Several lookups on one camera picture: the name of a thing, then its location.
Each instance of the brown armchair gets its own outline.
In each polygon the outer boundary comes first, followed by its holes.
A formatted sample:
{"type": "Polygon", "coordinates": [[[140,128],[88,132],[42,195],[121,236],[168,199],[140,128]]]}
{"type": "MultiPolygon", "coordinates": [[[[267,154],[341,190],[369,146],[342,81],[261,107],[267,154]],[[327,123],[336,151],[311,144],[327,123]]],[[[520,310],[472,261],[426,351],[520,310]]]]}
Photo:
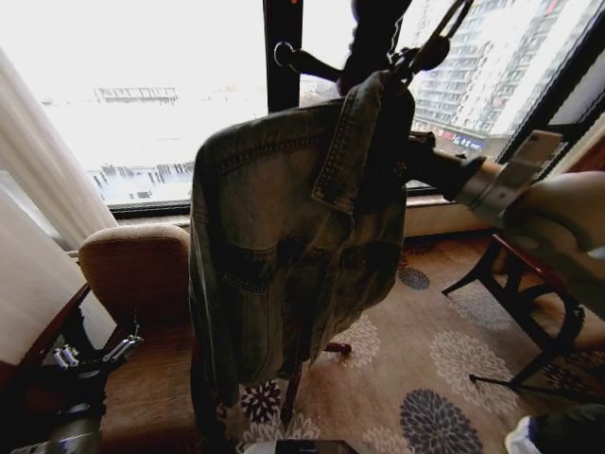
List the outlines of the brown armchair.
{"type": "Polygon", "coordinates": [[[189,371],[189,235],[171,224],[106,229],[90,236],[79,263],[118,325],[134,311],[143,343],[109,379],[103,452],[180,452],[199,445],[189,371]]]}

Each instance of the carpet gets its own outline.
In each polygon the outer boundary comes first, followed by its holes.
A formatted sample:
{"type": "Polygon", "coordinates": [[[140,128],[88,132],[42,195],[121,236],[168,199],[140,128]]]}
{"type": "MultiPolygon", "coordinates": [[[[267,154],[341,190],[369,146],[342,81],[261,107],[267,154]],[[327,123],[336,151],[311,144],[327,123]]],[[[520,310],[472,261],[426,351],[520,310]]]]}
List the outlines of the carpet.
{"type": "MultiPolygon", "coordinates": [[[[335,339],[350,343],[353,352],[346,358],[323,353],[305,367],[288,428],[279,419],[287,385],[283,380],[242,387],[238,405],[219,409],[235,450],[310,438],[352,441],[377,453],[498,453],[504,452],[504,437],[522,416],[574,405],[469,380],[468,374],[508,379],[539,352],[479,284],[449,298],[441,294],[475,264],[488,240],[408,241],[399,279],[387,299],[335,339]]],[[[602,352],[572,355],[547,366],[530,383],[598,392],[604,364],[602,352]]],[[[184,367],[179,374],[185,374],[184,367]]],[[[181,425],[184,439],[173,440],[163,452],[203,451],[195,437],[189,438],[192,414],[183,385],[188,376],[171,379],[180,383],[178,395],[148,403],[171,414],[181,407],[185,415],[172,424],[181,425]]],[[[109,405],[114,403],[111,392],[109,388],[109,405]]],[[[144,402],[130,404],[145,407],[144,402]]],[[[142,418],[145,412],[139,410],[142,418]]]]}

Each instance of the window sill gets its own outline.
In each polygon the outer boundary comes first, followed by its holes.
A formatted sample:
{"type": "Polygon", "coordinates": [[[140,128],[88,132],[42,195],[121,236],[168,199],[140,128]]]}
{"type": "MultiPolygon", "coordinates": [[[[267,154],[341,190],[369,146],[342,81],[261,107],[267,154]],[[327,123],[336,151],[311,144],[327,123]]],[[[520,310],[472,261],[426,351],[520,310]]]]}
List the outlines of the window sill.
{"type": "MultiPolygon", "coordinates": [[[[427,196],[415,196],[407,199],[407,209],[421,208],[426,206],[436,205],[451,205],[455,204],[453,201],[447,201],[440,195],[427,195],[427,196]]],[[[169,222],[183,229],[189,227],[189,216],[177,215],[177,216],[148,216],[140,218],[124,218],[118,219],[118,225],[141,225],[141,224],[157,224],[160,222],[169,222]]]]}

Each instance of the jacket sleeve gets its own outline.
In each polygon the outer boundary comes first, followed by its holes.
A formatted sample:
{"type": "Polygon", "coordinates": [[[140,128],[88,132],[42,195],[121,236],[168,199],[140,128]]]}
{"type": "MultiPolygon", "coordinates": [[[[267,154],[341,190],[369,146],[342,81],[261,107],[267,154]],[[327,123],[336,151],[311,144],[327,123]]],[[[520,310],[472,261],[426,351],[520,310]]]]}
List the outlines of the jacket sleeve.
{"type": "Polygon", "coordinates": [[[202,150],[196,162],[191,198],[189,307],[205,379],[216,390],[220,402],[230,407],[239,398],[237,370],[213,260],[216,237],[213,242],[208,191],[204,191],[200,168],[202,150]]]}

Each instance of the white shoe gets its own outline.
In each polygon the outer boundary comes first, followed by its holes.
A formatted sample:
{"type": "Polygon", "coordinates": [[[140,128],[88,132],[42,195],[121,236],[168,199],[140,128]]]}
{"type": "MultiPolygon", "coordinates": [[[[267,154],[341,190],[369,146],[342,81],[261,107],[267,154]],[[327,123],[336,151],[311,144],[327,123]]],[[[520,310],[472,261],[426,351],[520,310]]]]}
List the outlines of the white shoe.
{"type": "Polygon", "coordinates": [[[514,431],[504,439],[504,446],[509,454],[541,454],[529,439],[529,422],[531,418],[521,418],[514,431]]]}

